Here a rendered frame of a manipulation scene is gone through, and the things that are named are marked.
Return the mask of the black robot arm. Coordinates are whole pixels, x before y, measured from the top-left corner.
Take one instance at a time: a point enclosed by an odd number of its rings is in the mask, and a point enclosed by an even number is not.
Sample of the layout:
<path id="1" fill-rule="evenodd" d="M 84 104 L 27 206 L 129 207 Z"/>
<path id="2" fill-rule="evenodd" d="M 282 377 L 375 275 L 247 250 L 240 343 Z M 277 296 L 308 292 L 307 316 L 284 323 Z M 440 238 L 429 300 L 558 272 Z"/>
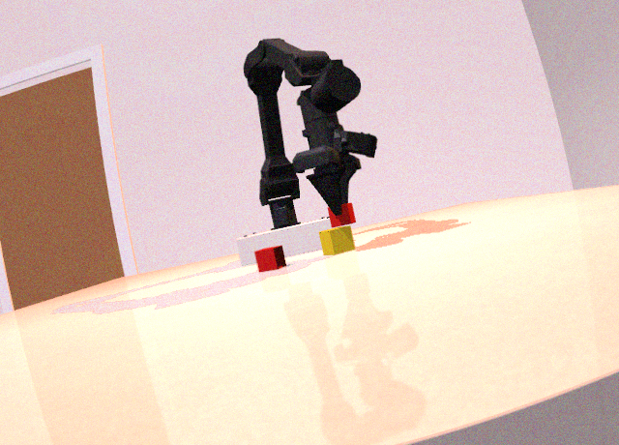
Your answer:
<path id="1" fill-rule="evenodd" d="M 341 59 L 331 60 L 325 51 L 302 50 L 284 39 L 259 41 L 245 59 L 244 75 L 257 97 L 264 142 L 265 160 L 260 169 L 259 200 L 269 204 L 274 228 L 284 228 L 297 221 L 293 200 L 300 198 L 299 178 L 293 163 L 285 156 L 278 91 L 282 73 L 293 87 L 311 85 L 297 99 L 304 125 L 326 117 L 337 117 L 337 111 L 358 97 L 360 78 L 343 66 Z M 338 124 L 338 123 L 337 123 Z M 378 138 L 370 133 L 344 131 L 335 127 L 334 150 L 374 158 Z M 342 147 L 343 146 L 343 147 Z M 287 196 L 269 200 L 272 198 Z"/>

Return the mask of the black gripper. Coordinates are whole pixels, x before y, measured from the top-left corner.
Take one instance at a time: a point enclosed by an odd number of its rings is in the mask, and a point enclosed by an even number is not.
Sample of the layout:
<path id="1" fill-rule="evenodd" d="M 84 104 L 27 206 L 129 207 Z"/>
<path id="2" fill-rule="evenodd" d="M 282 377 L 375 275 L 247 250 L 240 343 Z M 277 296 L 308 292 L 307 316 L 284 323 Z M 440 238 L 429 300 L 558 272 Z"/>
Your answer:
<path id="1" fill-rule="evenodd" d="M 342 214 L 341 204 L 348 203 L 349 181 L 362 168 L 357 157 L 344 150 L 343 153 L 334 150 L 337 123 L 337 117 L 307 122 L 302 134 L 308 139 L 309 150 L 296 153 L 292 160 L 295 173 L 314 168 L 314 173 L 306 177 L 335 216 Z"/>

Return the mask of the red cube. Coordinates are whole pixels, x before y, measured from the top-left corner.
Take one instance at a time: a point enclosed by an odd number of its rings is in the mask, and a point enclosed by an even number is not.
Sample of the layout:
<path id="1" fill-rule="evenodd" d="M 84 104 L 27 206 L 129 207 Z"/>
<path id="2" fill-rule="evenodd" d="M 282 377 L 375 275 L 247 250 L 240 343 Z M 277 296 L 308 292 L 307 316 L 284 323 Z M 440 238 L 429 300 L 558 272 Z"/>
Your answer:
<path id="1" fill-rule="evenodd" d="M 286 266 L 282 246 L 254 252 L 259 272 L 278 270 Z"/>
<path id="2" fill-rule="evenodd" d="M 356 222 L 352 203 L 341 204 L 341 211 L 341 215 L 335 216 L 332 210 L 328 207 L 332 227 L 352 224 Z"/>

